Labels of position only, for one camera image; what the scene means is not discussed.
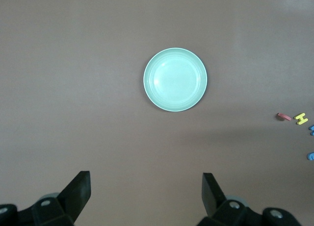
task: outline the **plate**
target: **plate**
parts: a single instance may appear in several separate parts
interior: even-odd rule
[[[161,109],[180,112],[193,107],[207,86],[202,61],[182,48],[157,53],[144,72],[144,88],[149,99]]]

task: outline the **table surface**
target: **table surface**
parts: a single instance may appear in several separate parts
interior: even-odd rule
[[[183,112],[143,87],[171,47],[208,73]],[[313,53],[314,0],[0,0],[0,203],[22,210],[89,170],[77,226],[194,226],[207,172],[312,225]]]

